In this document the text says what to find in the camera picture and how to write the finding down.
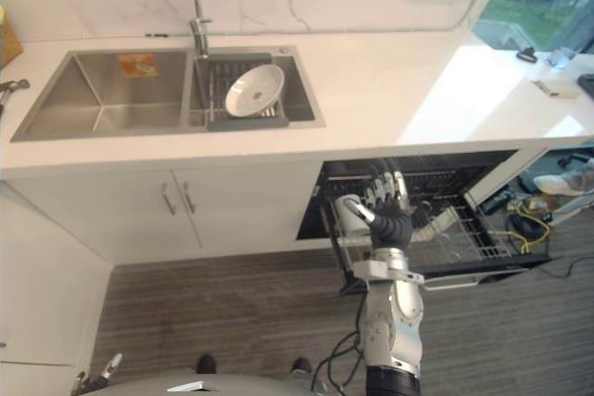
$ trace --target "white cabinet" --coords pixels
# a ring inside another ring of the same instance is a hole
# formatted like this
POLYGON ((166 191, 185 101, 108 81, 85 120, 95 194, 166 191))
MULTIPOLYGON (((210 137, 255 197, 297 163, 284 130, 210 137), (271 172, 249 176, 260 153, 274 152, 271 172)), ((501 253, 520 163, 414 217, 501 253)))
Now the white cabinet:
POLYGON ((112 264, 200 255, 171 171, 31 178, 10 184, 112 264))
POLYGON ((0 394, 68 396, 79 371, 74 366, 0 364, 0 394))
POLYGON ((110 269, 0 182, 0 361, 87 366, 110 269))
POLYGON ((320 161, 11 180, 111 264, 295 249, 320 161))
POLYGON ((174 171, 205 255, 290 249, 318 161, 174 171))

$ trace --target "white countertop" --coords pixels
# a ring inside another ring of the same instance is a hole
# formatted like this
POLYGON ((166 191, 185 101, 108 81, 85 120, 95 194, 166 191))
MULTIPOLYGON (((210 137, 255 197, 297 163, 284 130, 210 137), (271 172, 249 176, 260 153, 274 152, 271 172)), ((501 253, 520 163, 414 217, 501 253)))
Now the white countertop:
POLYGON ((468 31, 221 36, 211 45, 297 45, 325 126, 10 143, 67 51, 191 46, 189 38, 28 43, 0 72, 2 82, 31 83, 10 98, 0 121, 0 175, 157 169, 247 156, 325 160, 545 147, 594 136, 589 96, 549 97, 529 81, 594 72, 593 56, 580 55, 570 68, 554 70, 494 51, 468 31), (457 49, 461 42, 466 44, 457 49))

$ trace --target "drying rack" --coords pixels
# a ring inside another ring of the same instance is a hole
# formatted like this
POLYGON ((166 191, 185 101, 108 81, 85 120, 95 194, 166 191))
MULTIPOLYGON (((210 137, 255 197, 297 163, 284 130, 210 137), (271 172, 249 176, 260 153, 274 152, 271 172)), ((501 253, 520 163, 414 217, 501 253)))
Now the drying rack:
POLYGON ((270 55, 216 55, 208 60, 205 73, 205 93, 202 106, 206 110, 206 128, 213 132, 229 130, 250 130, 287 127, 289 119, 283 108, 282 92, 280 99, 271 107, 255 116, 237 118, 227 113, 225 108, 226 93, 231 85, 247 71, 261 65, 270 64, 270 55))

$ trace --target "kitchen faucet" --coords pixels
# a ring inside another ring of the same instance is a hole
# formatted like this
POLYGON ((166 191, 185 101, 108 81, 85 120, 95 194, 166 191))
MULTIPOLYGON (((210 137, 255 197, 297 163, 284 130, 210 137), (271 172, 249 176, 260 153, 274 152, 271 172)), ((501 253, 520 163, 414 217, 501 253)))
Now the kitchen faucet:
POLYGON ((200 0, 194 0, 194 12, 196 17, 189 21, 189 26, 192 30, 192 35, 194 36, 194 49, 196 50, 196 58, 207 59, 208 33, 206 24, 212 21, 203 17, 200 0))

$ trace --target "sink basin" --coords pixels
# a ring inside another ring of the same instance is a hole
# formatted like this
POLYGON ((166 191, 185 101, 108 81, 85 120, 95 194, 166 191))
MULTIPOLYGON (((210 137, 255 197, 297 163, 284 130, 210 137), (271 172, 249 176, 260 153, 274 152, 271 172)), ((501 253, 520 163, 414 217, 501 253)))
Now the sink basin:
POLYGON ((70 52, 13 141, 182 134, 323 125, 294 47, 70 52), (226 91, 245 71, 273 63, 285 72, 277 104, 259 116, 226 113, 226 91))

